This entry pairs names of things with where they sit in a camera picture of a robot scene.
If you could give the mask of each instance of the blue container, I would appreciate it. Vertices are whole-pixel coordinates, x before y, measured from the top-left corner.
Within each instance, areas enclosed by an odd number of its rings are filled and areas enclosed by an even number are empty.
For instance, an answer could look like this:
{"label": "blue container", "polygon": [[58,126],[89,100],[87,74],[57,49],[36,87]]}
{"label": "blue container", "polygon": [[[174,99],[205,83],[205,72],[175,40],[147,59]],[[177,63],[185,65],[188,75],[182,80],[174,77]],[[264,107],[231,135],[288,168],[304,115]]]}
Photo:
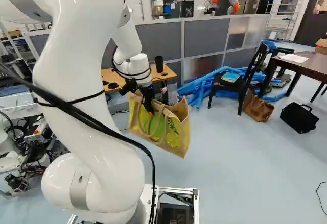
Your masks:
{"label": "blue container", "polygon": [[164,5],[164,6],[163,6],[163,12],[164,12],[164,13],[168,13],[168,14],[170,14],[171,11],[172,11],[172,8],[170,7],[170,5]]}

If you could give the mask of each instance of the dark door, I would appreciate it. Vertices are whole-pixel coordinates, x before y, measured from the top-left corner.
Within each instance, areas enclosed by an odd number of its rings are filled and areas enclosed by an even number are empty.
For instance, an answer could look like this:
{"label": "dark door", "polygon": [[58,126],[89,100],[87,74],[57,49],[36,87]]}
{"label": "dark door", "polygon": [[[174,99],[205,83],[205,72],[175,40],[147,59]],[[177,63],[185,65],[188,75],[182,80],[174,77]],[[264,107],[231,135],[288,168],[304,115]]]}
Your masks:
{"label": "dark door", "polygon": [[294,42],[315,47],[327,33],[327,0],[309,0]]}
{"label": "dark door", "polygon": [[272,2],[273,2],[273,0],[270,0],[270,2],[269,2],[269,0],[260,0],[259,4],[258,4],[258,8],[256,10],[256,13],[257,14],[265,14],[266,10],[269,13],[271,10]]}

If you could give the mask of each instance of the paper on table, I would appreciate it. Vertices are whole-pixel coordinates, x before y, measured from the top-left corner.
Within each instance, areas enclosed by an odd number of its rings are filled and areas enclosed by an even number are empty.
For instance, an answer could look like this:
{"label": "paper on table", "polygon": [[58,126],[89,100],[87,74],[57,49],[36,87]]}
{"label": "paper on table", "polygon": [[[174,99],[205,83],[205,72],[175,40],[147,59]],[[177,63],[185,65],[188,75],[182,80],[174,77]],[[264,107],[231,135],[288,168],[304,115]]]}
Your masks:
{"label": "paper on table", "polygon": [[286,61],[292,61],[292,62],[297,62],[297,63],[304,63],[306,60],[308,60],[309,58],[307,57],[301,57],[295,54],[287,54],[284,56],[280,56],[279,58],[282,58]]}

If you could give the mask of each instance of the gray partition wall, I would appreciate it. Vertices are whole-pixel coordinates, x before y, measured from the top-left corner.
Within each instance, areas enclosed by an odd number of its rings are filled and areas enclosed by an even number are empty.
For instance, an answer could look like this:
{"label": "gray partition wall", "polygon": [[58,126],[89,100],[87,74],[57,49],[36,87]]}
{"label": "gray partition wall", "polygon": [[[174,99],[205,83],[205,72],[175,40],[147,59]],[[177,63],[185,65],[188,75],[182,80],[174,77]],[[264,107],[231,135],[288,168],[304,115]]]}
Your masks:
{"label": "gray partition wall", "polygon": [[[178,75],[169,83],[177,83],[179,87],[221,66],[248,66],[264,35],[267,18],[265,14],[178,18],[142,23],[136,30],[142,52],[150,62],[155,56],[163,56],[164,62]],[[36,59],[49,32],[24,33]],[[102,68],[112,68],[114,48],[115,43],[110,40]]]}
{"label": "gray partition wall", "polygon": [[221,66],[248,66],[262,40],[266,22],[265,15],[185,20],[182,83]]}

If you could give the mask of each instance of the cardboard box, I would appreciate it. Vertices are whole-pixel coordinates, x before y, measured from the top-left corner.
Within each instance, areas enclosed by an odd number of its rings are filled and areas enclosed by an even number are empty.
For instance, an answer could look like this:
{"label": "cardboard box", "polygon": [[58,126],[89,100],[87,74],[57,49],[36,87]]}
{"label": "cardboard box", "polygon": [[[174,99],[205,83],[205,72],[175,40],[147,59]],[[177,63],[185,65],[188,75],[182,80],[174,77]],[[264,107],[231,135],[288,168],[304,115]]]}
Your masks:
{"label": "cardboard box", "polygon": [[319,39],[316,46],[316,52],[327,55],[327,39]]}
{"label": "cardboard box", "polygon": [[8,33],[10,34],[10,36],[17,36],[17,37],[19,37],[19,35],[21,34],[21,31],[20,30],[15,30],[15,31],[9,31]]}
{"label": "cardboard box", "polygon": [[164,6],[153,6],[153,14],[163,14],[164,13]]}

